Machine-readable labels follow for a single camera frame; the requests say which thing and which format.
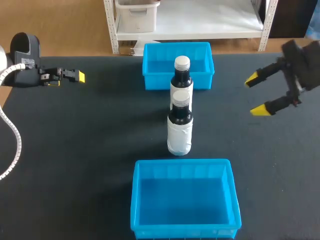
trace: cable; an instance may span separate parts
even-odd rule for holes
[[[3,73],[0,75],[0,86],[2,85],[2,83],[4,82],[5,78],[12,72],[17,71],[17,70],[24,70],[24,69],[28,69],[29,66],[26,66],[23,63],[19,63],[16,65],[12,65],[11,67],[7,68],[6,70],[3,71]],[[20,154],[21,154],[21,150],[22,150],[22,140],[21,140],[21,136],[20,133],[18,131],[18,129],[16,128],[16,126],[10,121],[10,119],[6,116],[6,114],[4,113],[4,111],[2,110],[1,106],[0,106],[0,117],[3,119],[3,121],[8,124],[8,126],[12,129],[15,138],[16,138],[16,153],[14,156],[14,159],[12,161],[12,163],[10,164],[10,166],[8,167],[8,169],[2,173],[0,175],[0,181],[2,179],[4,179],[6,176],[8,176],[8,174],[14,169],[14,167],[16,166],[19,158],[20,158]]]

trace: shelf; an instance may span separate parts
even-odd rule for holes
[[[161,0],[154,32],[126,33],[117,23],[120,41],[260,38],[263,31],[250,0]]]

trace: white label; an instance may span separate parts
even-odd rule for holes
[[[185,87],[185,88],[178,88],[178,87],[175,87],[172,84],[170,84],[170,110],[172,109],[173,95],[176,91],[179,91],[179,90],[187,91],[189,93],[189,98],[190,98],[189,110],[190,110],[190,112],[192,112],[192,93],[194,91],[194,82],[192,82],[192,84],[190,86]]]
[[[35,60],[29,58],[21,58],[21,63],[27,65],[32,64],[33,66],[35,66]]]
[[[192,126],[194,120],[185,125],[173,124],[169,117],[168,121],[168,150],[176,156],[183,156],[191,149]]]

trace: wooden floor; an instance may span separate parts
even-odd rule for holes
[[[36,35],[42,56],[112,56],[103,0],[0,0],[0,45],[10,51],[19,32]],[[210,40],[214,54],[257,53],[259,38]],[[288,39],[269,39],[267,53]],[[298,39],[305,46],[309,39]],[[0,105],[10,88],[1,87]]]

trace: blue plastic bin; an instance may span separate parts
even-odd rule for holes
[[[240,227],[229,160],[136,162],[131,229],[137,239],[234,238]]]
[[[178,56],[190,59],[190,76],[194,89],[211,89],[215,73],[208,42],[168,42],[144,45],[142,74],[146,90],[169,90]]]

